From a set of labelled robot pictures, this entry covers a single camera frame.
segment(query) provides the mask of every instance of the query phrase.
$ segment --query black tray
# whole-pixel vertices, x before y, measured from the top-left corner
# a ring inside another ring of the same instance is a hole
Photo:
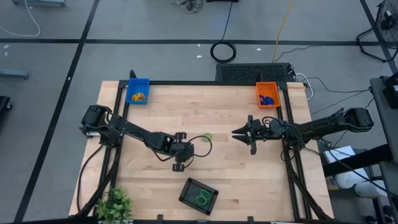
[[[188,178],[178,200],[199,212],[210,215],[217,196],[218,190]]]

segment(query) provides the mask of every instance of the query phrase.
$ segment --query white cable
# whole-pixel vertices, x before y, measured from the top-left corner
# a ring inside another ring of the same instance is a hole
[[[2,30],[4,30],[6,33],[11,34],[11,35],[15,35],[15,36],[17,36],[17,37],[38,37],[38,36],[40,35],[41,30],[40,30],[40,27],[39,27],[39,25],[37,24],[36,20],[33,18],[32,14],[30,13],[29,7],[27,7],[27,0],[25,0],[25,6],[26,6],[27,12],[28,12],[29,15],[30,15],[30,18],[32,18],[32,21],[36,24],[37,29],[39,30],[39,31],[37,32],[36,35],[16,34],[16,33],[13,33],[13,32],[10,32],[10,31],[6,30],[6,29],[3,28],[2,26],[0,26],[0,28],[1,28]]]
[[[309,80],[308,80],[308,79],[306,78],[306,76],[305,76],[304,74],[302,74],[302,73],[296,73],[296,75],[302,75],[302,76],[304,77],[305,81],[306,81],[307,84],[308,84],[309,89],[311,90],[311,96],[310,96],[309,98],[307,98],[307,100],[311,100],[311,98],[313,97],[313,91],[312,91],[312,87],[311,87],[311,84],[310,84]]]

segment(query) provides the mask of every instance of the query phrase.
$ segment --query black floor line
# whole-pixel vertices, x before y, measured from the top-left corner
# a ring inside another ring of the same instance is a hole
[[[366,17],[368,17],[369,23],[371,24],[371,27],[373,28],[374,35],[376,35],[377,40],[380,42],[380,46],[381,46],[384,56],[386,57],[387,60],[391,59],[390,51],[388,50],[388,48],[386,46],[386,42],[382,38],[382,36],[379,32],[379,29],[377,29],[375,26],[375,21],[373,19],[371,11],[369,10],[368,5],[366,4],[366,1],[365,0],[359,0],[359,1],[361,2],[363,10],[365,11]],[[391,72],[393,74],[398,72],[395,61],[392,60],[392,61],[388,62],[388,65],[390,66]]]
[[[0,43],[7,44],[79,44],[80,39],[0,39]]]
[[[215,44],[220,40],[118,40],[88,39],[87,44]],[[225,40],[232,44],[275,45],[276,40]],[[280,40],[279,45],[358,46],[356,41]],[[379,42],[363,42],[366,46],[377,46]]]
[[[85,44],[214,44],[220,40],[123,40],[123,39],[86,39]],[[233,44],[275,45],[276,40],[227,40]],[[0,39],[0,43],[23,44],[79,44],[80,39]],[[317,45],[317,46],[358,46],[353,40],[280,40],[279,45]],[[380,45],[377,41],[364,41],[364,46]]]
[[[26,213],[27,207],[29,205],[29,202],[30,202],[30,199],[32,197],[34,188],[36,186],[37,179],[39,178],[40,171],[42,169],[45,157],[47,155],[47,151],[49,149],[50,142],[51,142],[52,136],[53,136],[54,131],[55,131],[55,127],[56,127],[56,125],[58,123],[58,119],[60,117],[63,104],[64,104],[65,99],[67,97],[69,86],[70,86],[70,84],[72,82],[73,75],[75,73],[76,67],[77,67],[79,59],[80,59],[81,51],[83,50],[83,46],[85,44],[85,40],[87,38],[88,31],[90,30],[91,23],[93,22],[94,15],[95,15],[95,12],[96,12],[96,9],[98,7],[98,3],[99,2],[100,2],[100,0],[95,0],[94,3],[93,3],[93,6],[91,8],[90,15],[88,16],[88,19],[87,19],[87,22],[86,22],[86,26],[85,26],[85,28],[83,30],[83,33],[81,35],[81,39],[79,41],[79,45],[78,45],[78,47],[76,49],[75,56],[73,57],[72,63],[70,65],[70,68],[69,68],[69,71],[68,71],[68,75],[67,75],[67,77],[65,79],[65,83],[63,84],[60,97],[58,99],[57,105],[55,106],[55,111],[54,111],[54,114],[53,114],[53,116],[51,118],[51,122],[50,122],[49,128],[48,128],[47,132],[45,133],[45,137],[44,137],[44,140],[43,140],[43,145],[40,148],[40,152],[39,152],[39,155],[37,156],[37,160],[36,160],[35,166],[33,168],[32,174],[30,175],[30,179],[29,179],[28,184],[26,186],[24,195],[22,196],[22,200],[21,200],[21,203],[19,204],[18,211],[17,211],[17,213],[15,215],[14,223],[22,222],[24,217],[25,217],[25,213]]]

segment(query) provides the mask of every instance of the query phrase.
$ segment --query blue bin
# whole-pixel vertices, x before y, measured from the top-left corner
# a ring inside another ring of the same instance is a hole
[[[132,101],[131,97],[137,93],[145,95],[144,101]],[[129,86],[127,87],[126,102],[132,104],[147,104],[149,93],[149,79],[148,78],[130,78]]]

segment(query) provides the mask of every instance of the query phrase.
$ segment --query yellow cable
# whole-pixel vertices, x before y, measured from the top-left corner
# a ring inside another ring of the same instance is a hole
[[[278,36],[276,37],[276,44],[275,44],[274,56],[272,58],[272,63],[274,63],[274,61],[275,61],[276,53],[278,51],[279,37],[280,37],[280,34],[282,33],[282,29],[284,28],[287,16],[289,15],[290,10],[292,9],[292,5],[293,5],[293,0],[290,1],[289,8],[287,9],[285,17],[284,17],[284,21],[282,22],[282,25],[278,32]]]

